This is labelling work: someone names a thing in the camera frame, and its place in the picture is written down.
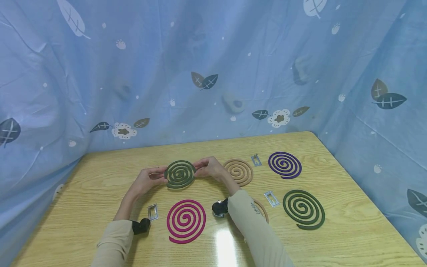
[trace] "sleeve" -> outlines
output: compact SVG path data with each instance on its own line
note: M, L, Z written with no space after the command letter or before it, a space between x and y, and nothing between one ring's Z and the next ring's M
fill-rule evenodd
M245 237L257 267L294 267L285 248L244 190L228 198L228 213Z
M133 239L132 221L118 220L107 225L97 244L91 267L122 267Z

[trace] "black object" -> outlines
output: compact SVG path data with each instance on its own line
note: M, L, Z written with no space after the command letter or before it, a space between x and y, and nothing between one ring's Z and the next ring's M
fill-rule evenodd
M221 203L215 202L212 205L212 211L216 216L221 216L223 214L228 213L228 198L226 198Z
M150 228L150 224L151 222L147 218L143 218L140 223L132 221L132 230L134 231L134 235L147 233Z

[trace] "leaf print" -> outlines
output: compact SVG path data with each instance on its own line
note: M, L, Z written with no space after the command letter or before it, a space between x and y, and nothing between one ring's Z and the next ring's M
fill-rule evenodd
M15 121L14 118L10 118L0 123L0 145L15 141L21 133L21 126Z
M427 217L427 197L411 189L407 190L407 197L409 205L419 214Z
M150 122L150 118L140 119L134 123L135 128L144 128Z
M202 82L204 80L203 76L198 74L197 72L191 72L191 79L195 86L199 88L203 88Z
M320 18L319 13L322 12L326 5L327 0L303 0L304 11L309 17L317 16Z
M376 79L371 88L371 96L373 100L377 100L383 94L388 93L386 84L380 79Z
M84 35L85 24L83 23L82 17L74 9L74 7L68 3L66 0L56 0L61 10L62 15L65 18L65 21L68 23L68 26L73 30L76 36L84 36L87 39L90 37Z
M406 101L406 97L401 94L386 93L377 98L377 104L381 109L394 109L402 105Z
M271 115L268 114L267 110L260 109L260 110L254 111L252 113L252 116L254 116L254 118L257 119L257 120L262 120L262 119L265 119L265 118L267 118L268 116L271 116Z
M105 121L101 121L90 132L94 132L94 131L105 131L105 130L107 130L110 127L112 127L110 124L108 124Z
M300 107L296 109L294 112L292 112L292 116L298 117L303 115L310 107Z
M217 80L218 80L218 74L214 74L206 77L202 82L202 87L203 87L202 90L211 89L215 85Z

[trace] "white flower pattern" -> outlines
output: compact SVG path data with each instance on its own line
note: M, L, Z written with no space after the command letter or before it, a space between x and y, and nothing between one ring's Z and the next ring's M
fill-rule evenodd
M115 123L114 129L111 130L114 137L120 139L130 139L132 136L136 136L136 130L131 129L130 125L126 123Z
M290 122L290 111L287 109L276 110L271 117L268 118L268 123L270 123L274 128L279 128L280 126L288 124Z

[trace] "blue fabric backdrop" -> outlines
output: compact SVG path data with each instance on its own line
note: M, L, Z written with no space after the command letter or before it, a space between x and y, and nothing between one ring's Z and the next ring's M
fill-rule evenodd
M427 261L426 18L425 0L2 0L0 265L85 153L295 131Z

